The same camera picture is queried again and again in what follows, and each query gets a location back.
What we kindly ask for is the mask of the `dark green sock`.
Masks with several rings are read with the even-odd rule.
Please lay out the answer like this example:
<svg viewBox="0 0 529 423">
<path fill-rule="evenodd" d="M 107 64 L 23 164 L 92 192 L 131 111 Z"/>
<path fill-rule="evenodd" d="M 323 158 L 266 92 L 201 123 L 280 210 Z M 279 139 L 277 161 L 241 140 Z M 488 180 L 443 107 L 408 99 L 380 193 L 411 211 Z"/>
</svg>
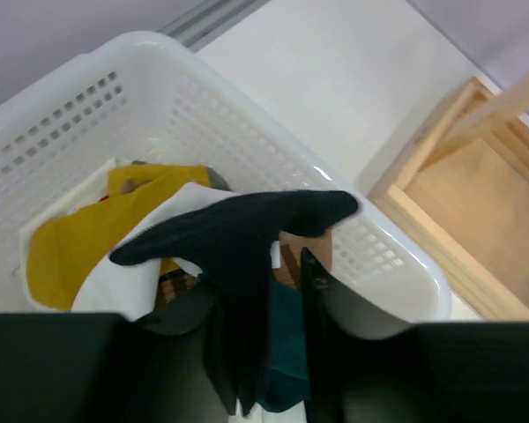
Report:
<svg viewBox="0 0 529 423">
<path fill-rule="evenodd" d="M 272 282 L 269 331 L 268 388 L 258 403 L 268 412 L 281 413 L 309 401 L 310 384 L 302 296 L 278 281 Z"/>
</svg>

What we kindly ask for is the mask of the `plain black sock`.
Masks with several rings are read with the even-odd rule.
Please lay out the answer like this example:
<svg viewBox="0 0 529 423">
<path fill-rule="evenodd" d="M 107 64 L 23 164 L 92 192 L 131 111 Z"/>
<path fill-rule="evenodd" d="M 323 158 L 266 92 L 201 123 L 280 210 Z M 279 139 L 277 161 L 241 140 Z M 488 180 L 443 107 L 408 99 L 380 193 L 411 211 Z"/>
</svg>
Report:
<svg viewBox="0 0 529 423">
<path fill-rule="evenodd" d="M 360 209 L 342 190 L 233 196 L 146 229 L 109 259 L 132 266 L 180 258 L 201 269 L 232 315 L 240 353 L 237 397 L 249 413 L 265 391 L 268 372 L 272 244 L 282 232 L 318 238 Z"/>
</svg>

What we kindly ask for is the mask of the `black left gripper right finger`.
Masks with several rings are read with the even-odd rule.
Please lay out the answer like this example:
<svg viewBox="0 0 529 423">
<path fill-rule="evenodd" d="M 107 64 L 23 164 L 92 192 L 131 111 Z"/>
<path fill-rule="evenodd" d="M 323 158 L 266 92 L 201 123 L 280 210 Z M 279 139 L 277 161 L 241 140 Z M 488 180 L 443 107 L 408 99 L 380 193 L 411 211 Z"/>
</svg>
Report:
<svg viewBox="0 0 529 423">
<path fill-rule="evenodd" d="M 307 249 L 301 285 L 316 422 L 529 422 L 529 322 L 409 323 Z"/>
</svg>

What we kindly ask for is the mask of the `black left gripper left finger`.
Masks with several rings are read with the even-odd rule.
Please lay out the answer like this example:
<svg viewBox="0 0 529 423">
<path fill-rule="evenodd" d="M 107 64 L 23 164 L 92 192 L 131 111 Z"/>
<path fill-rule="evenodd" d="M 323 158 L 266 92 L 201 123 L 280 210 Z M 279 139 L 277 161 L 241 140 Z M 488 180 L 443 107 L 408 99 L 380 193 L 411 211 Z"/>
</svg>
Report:
<svg viewBox="0 0 529 423">
<path fill-rule="evenodd" d="M 0 314 L 0 422 L 227 421 L 205 368 L 217 313 L 198 286 L 136 322 Z"/>
</svg>

